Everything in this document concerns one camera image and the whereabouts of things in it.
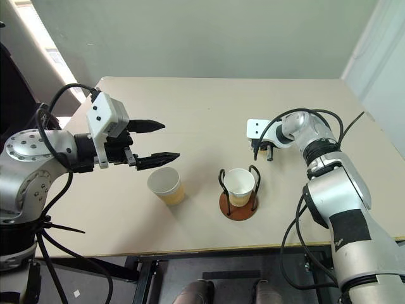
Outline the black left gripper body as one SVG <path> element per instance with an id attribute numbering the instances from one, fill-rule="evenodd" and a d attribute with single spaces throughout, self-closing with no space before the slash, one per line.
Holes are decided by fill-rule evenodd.
<path id="1" fill-rule="evenodd" d="M 129 167 L 137 165 L 137 156 L 130 149 L 134 141 L 128 129 L 124 129 L 117 137 L 108 136 L 104 148 L 108 163 L 114 165 L 127 164 Z"/>

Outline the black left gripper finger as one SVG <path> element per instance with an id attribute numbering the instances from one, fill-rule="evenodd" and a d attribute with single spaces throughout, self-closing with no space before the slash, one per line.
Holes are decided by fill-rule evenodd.
<path id="1" fill-rule="evenodd" d="M 148 157 L 141 158 L 136 155 L 135 166 L 138 171 L 162 167 L 163 165 L 173 162 L 179 156 L 179 153 L 172 152 L 153 153 Z"/>
<path id="2" fill-rule="evenodd" d="M 164 129 L 165 125 L 154 120 L 129 120 L 127 130 L 137 134 L 150 133 Z"/>

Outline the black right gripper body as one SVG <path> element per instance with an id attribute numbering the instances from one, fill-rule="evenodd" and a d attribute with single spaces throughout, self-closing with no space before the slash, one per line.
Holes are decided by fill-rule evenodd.
<path id="1" fill-rule="evenodd" d="M 259 142 L 259 139 L 251 139 L 251 147 L 253 151 L 273 151 L 275 145 L 269 141 L 262 140 Z"/>

